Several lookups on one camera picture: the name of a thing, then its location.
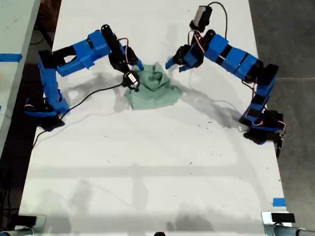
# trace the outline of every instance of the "white table surface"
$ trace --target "white table surface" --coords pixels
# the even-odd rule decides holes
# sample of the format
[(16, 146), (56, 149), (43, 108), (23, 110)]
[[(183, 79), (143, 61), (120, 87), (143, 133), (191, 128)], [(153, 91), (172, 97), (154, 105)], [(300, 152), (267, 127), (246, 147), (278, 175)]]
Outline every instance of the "white table surface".
[[(221, 2), (231, 45), (256, 55), (248, 1)], [(164, 65), (206, 3), (63, 0), (54, 50), (109, 24), (144, 63)], [(214, 6), (208, 28), (223, 34), (224, 26), (222, 9)], [(273, 144), (246, 140), (237, 122), (251, 91), (207, 60), (168, 74), (186, 87), (174, 106), (132, 111), (125, 88), (104, 91), (67, 115), (65, 127), (40, 136), (20, 213), (46, 215), (48, 234), (264, 235), (261, 212), (285, 207), (272, 206), (283, 197)], [(90, 70), (58, 75), (58, 83), (73, 106), (121, 77), (104, 58)]]
[(10, 127), (40, 0), (0, 0), (0, 53), (22, 54), (0, 62), (0, 156)]

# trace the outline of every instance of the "dark floor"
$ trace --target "dark floor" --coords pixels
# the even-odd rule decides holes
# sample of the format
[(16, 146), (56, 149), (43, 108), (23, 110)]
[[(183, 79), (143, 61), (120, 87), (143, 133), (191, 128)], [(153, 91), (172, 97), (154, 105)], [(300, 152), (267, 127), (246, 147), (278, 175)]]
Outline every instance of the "dark floor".
[(315, 229), (315, 1), (249, 1), (259, 58), (280, 66), (268, 108), (287, 123), (278, 160), (287, 209)]
[(249, 0), (259, 58), (279, 78), (315, 77), (315, 1)]
[[(268, 107), (282, 112), (287, 123), (278, 161), (287, 208), (295, 214), (299, 227), (314, 229), (315, 0), (249, 1), (259, 58), (280, 66)], [(33, 53), (39, 46), (29, 51)], [(20, 204), (35, 133), (35, 125), (22, 109), (27, 94), (32, 91), (41, 96), (40, 88), (37, 66), (26, 64), (0, 159), (0, 166), (7, 166), (3, 173), (13, 171), (12, 208)]]

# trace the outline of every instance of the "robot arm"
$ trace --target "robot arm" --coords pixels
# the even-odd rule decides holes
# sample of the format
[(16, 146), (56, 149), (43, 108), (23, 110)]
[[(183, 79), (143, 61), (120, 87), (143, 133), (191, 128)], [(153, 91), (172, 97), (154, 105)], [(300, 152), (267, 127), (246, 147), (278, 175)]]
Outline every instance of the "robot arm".
[[(56, 72), (64, 77), (83, 68), (89, 69), (94, 65), (94, 61), (107, 55), (113, 68), (125, 74), (122, 85), (137, 90), (139, 86), (137, 74), (130, 71), (128, 64), (137, 65), (143, 70), (141, 60), (128, 45), (123, 47), (120, 44), (109, 25), (103, 25), (101, 30), (89, 34), (87, 39), (69, 47), (53, 53), (48, 50), (39, 52), (38, 67), (46, 98), (41, 101), (28, 99), (25, 112), (33, 117), (55, 117), (65, 114), (69, 106), (58, 89)], [(67, 56), (74, 58), (70, 62), (65, 62), (64, 58)]]
[(191, 44), (181, 46), (175, 56), (166, 63), (166, 69), (174, 64), (181, 66), (180, 72), (197, 68), (205, 57), (241, 79), (242, 82), (257, 84), (256, 93), (240, 118), (241, 123), (250, 127), (250, 131), (244, 136), (258, 144), (270, 139), (278, 142), (278, 139), (282, 138), (278, 132), (284, 131), (285, 127), (283, 115), (269, 110), (262, 113), (270, 97), (278, 66), (269, 64), (264, 67), (263, 62), (258, 58), (232, 47), (224, 37), (213, 30), (208, 30), (202, 37), (201, 32), (209, 24), (211, 12), (209, 6), (199, 7), (195, 19), (190, 23), (194, 31)]

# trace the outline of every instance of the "gray floor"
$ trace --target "gray floor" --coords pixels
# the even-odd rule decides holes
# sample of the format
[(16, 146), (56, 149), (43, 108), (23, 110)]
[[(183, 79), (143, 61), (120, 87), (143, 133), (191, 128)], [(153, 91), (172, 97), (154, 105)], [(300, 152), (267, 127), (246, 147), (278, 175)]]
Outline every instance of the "gray floor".
[(315, 229), (315, 80), (278, 79), (268, 108), (283, 112), (287, 133), (278, 159), (287, 209)]
[(280, 66), (268, 108), (282, 112), (287, 124), (278, 160), (287, 209), (297, 226), (315, 229), (315, 1), (250, 0), (250, 6), (259, 58)]

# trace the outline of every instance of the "crumpled cloth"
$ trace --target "crumpled cloth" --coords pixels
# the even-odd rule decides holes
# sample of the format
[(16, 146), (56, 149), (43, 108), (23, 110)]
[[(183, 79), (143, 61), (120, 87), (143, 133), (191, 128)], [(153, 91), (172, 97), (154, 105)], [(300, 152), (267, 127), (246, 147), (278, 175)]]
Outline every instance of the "crumpled cloth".
[(159, 63), (144, 65), (140, 71), (132, 68), (140, 77), (139, 92), (128, 89), (125, 96), (133, 110), (147, 110), (175, 104), (182, 91), (171, 83)]

